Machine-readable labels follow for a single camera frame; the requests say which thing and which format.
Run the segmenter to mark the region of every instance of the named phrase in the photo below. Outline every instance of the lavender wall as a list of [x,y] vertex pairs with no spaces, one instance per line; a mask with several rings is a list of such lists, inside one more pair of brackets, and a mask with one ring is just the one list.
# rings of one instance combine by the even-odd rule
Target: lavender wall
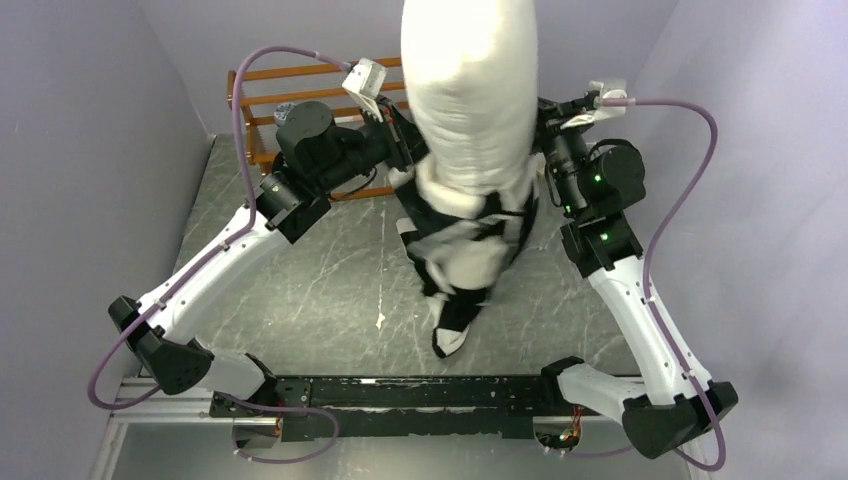
[[172,269],[208,139],[132,2],[0,2],[0,59],[0,478],[87,478],[106,307]]
[[[845,478],[848,7],[767,4],[681,0],[631,89],[698,102],[720,128],[655,280],[690,346],[741,397],[717,478]],[[703,156],[706,127],[654,107],[627,117],[620,131],[642,149],[649,192],[629,216],[647,241]]]

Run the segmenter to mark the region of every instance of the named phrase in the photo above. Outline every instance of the black cable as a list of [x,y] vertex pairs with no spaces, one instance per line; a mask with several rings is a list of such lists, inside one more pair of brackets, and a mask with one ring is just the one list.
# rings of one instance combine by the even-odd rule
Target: black cable
[[329,194],[329,193],[327,194],[327,197],[328,197],[330,200],[333,200],[333,201],[335,201],[335,202],[338,202],[339,200],[344,200],[345,198],[347,198],[347,197],[349,197],[349,196],[351,196],[351,195],[353,195],[353,194],[355,194],[355,193],[359,193],[359,192],[361,192],[361,191],[365,190],[366,188],[368,188],[368,186],[369,186],[369,185],[371,185],[372,183],[374,183],[374,180],[375,180],[376,178],[377,178],[377,168],[376,168],[376,167],[374,167],[374,168],[372,168],[372,169],[371,169],[371,177],[370,177],[368,180],[366,180],[366,181],[365,181],[365,183],[363,183],[362,185],[360,185],[360,186],[358,186],[358,187],[354,188],[353,190],[351,190],[351,191],[349,191],[349,192],[347,192],[347,193],[342,194],[342,196],[341,196],[341,197],[334,197],[332,194]]
[[551,171],[550,171],[550,167],[548,167],[548,164],[545,163],[545,175],[544,176],[545,176],[545,183],[548,185],[548,197],[550,197],[551,203],[554,205],[554,207],[560,208],[560,207],[562,207],[562,199],[560,198],[559,201],[554,200],[554,186],[553,186],[553,184],[551,184],[551,178],[550,178],[551,175],[552,174],[551,174]]

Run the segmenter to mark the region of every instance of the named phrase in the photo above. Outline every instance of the black bracket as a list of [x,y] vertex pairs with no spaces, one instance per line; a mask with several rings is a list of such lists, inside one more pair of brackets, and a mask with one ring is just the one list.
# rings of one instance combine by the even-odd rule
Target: black bracket
[[[118,297],[109,305],[109,317],[121,332],[138,315],[138,302],[129,297]],[[161,327],[151,329],[145,322],[130,334],[126,343],[162,391],[176,395],[197,385],[206,376],[215,356],[196,340],[180,345],[162,338],[164,333]]]
[[[251,399],[251,403],[261,402],[267,406],[281,407],[308,407],[312,396],[312,385],[307,379],[292,378],[278,379],[274,386],[275,402],[261,402]],[[209,408],[209,416],[214,418],[242,418],[242,417],[263,417],[277,416],[264,411],[257,411],[246,408],[239,403],[233,402],[229,398],[223,397],[217,392],[212,395],[212,405]],[[282,415],[283,418],[300,418],[305,417],[305,413],[286,412]]]
[[623,213],[583,225],[571,222],[560,232],[565,253],[583,278],[601,268],[612,270],[618,260],[642,256],[642,246]]
[[408,167],[421,161],[430,152],[430,148],[424,142],[418,127],[403,116],[391,99],[378,95],[376,101],[383,122],[365,111],[362,111],[362,118],[366,125],[382,132],[383,140],[389,147],[389,155],[385,158],[389,168],[405,172]]
[[[709,382],[707,398],[719,420],[739,403],[730,382]],[[651,405],[647,395],[624,402],[621,417],[624,433],[636,450],[657,458],[712,430],[704,404],[698,396],[678,396],[674,405]]]
[[282,175],[274,172],[262,179],[256,187],[256,208],[270,219],[267,229],[279,230],[293,244],[330,211],[330,201],[286,182]]

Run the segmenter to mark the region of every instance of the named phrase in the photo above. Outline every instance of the white wall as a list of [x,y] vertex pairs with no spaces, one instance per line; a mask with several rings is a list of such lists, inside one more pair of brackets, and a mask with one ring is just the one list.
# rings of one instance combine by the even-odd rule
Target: white wall
[[[630,92],[691,99],[720,129],[655,279],[690,346],[739,392],[718,478],[846,478],[848,7],[766,3],[681,0]],[[707,130],[676,110],[627,117],[648,171],[629,216],[647,243]]]
[[208,140],[133,2],[0,2],[0,59],[0,478],[77,480],[106,307],[173,268]]
[[[635,80],[677,1],[537,0],[540,93],[565,100],[581,95],[598,77]],[[139,2],[211,132],[231,130],[227,71],[261,46],[291,44],[348,60],[400,54],[401,0]],[[255,68],[310,62],[272,55]],[[289,84],[293,90],[308,88],[304,80]],[[340,84],[329,81],[311,88]]]

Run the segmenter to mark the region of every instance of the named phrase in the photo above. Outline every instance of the white cloth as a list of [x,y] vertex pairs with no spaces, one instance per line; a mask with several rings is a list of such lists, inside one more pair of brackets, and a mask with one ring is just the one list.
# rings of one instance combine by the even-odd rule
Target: white cloth
[[536,122],[533,0],[406,0],[410,110],[446,187],[485,195],[523,175]]

